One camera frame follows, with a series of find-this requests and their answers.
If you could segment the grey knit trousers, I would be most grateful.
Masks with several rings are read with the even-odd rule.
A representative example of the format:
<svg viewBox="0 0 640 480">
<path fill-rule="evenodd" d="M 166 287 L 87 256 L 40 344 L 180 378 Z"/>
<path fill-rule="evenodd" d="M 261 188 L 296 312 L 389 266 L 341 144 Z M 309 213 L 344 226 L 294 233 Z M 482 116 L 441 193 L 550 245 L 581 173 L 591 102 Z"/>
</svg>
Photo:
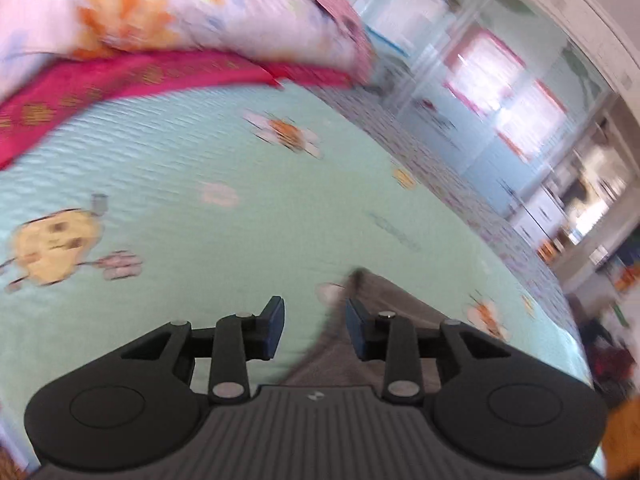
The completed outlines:
<svg viewBox="0 0 640 480">
<path fill-rule="evenodd" d="M 318 297 L 329 309 L 320 335 L 280 380 L 282 386 L 383 389 L 392 312 L 406 318 L 419 337 L 438 330 L 447 317 L 405 289 L 365 268 L 340 284 L 322 284 Z"/>
</svg>

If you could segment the mint green quilted bedspread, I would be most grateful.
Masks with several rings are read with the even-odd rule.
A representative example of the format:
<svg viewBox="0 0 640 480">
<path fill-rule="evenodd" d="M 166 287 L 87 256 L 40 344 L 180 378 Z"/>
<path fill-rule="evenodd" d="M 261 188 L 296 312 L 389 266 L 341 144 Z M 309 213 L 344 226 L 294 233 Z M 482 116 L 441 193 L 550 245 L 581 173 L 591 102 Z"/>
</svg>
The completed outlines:
<svg viewBox="0 0 640 480">
<path fill-rule="evenodd" d="M 506 339 L 590 375 L 558 284 L 521 239 L 426 184 L 434 157 L 380 112 L 288 84 L 103 102 L 64 122 L 1 175 L 1 238 L 70 208 L 98 213 L 97 259 L 129 252 L 131 278 L 85 263 L 38 286 L 1 277 L 1 419 L 23 453 L 32 395 L 171 321 L 213 325 L 281 296 L 272 384 L 314 342 L 328 293 L 365 268 L 452 318 L 492 304 Z"/>
</svg>

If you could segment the white drawer cabinet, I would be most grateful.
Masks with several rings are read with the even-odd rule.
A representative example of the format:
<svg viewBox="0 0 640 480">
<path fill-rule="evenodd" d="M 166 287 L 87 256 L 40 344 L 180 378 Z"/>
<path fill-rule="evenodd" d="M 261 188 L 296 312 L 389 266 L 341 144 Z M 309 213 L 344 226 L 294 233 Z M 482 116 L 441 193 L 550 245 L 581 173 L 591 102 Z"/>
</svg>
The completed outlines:
<svg viewBox="0 0 640 480">
<path fill-rule="evenodd" d="M 546 188 L 538 188 L 511 218 L 512 228 L 533 250 L 553 240 L 566 220 L 562 206 Z"/>
</svg>

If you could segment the red patterned cloth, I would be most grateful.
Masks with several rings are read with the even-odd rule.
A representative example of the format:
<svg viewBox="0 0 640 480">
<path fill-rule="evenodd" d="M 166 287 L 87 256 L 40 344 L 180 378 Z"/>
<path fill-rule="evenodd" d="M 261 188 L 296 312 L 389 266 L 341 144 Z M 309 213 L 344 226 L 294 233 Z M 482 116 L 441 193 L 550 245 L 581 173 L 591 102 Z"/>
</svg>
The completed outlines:
<svg viewBox="0 0 640 480">
<path fill-rule="evenodd" d="M 366 28 L 348 0 L 316 0 L 319 6 L 336 21 L 340 31 L 355 44 L 355 61 L 350 74 L 356 84 L 366 84 L 373 70 L 374 49 Z"/>
</svg>

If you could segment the sliding door wardrobe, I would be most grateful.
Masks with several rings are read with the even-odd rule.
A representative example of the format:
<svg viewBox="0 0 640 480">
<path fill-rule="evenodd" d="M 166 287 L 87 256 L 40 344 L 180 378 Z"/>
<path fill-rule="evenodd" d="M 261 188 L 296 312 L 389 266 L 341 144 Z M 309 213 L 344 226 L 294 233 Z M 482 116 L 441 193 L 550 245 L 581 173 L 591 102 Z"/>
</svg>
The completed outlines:
<svg viewBox="0 0 640 480">
<path fill-rule="evenodd" d="M 382 103 L 501 214 L 585 134 L 612 94 L 532 0 L 358 0 Z"/>
</svg>

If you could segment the magenta embroidered pillow cover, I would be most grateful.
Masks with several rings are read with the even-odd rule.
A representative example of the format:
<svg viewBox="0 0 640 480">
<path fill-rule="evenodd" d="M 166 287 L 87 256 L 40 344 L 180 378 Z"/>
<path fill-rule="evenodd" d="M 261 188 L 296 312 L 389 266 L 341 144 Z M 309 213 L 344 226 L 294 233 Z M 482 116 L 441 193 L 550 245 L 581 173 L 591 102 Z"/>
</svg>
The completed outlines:
<svg viewBox="0 0 640 480">
<path fill-rule="evenodd" d="M 352 77 L 334 68 L 253 62 L 220 51 L 130 53 L 47 67 L 1 105 L 1 167 L 11 166 L 62 122 L 96 103 L 230 84 L 348 88 Z"/>
</svg>

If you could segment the floral rolled duvet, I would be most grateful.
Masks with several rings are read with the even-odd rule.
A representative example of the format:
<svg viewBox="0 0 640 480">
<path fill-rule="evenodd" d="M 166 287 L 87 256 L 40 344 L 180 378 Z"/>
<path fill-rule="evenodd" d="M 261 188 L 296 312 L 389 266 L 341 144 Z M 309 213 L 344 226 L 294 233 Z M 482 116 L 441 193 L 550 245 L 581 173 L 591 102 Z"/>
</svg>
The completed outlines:
<svg viewBox="0 0 640 480">
<path fill-rule="evenodd" d="M 1 96 L 56 58 L 232 51 L 348 73 L 355 44 L 316 0 L 1 0 Z"/>
</svg>

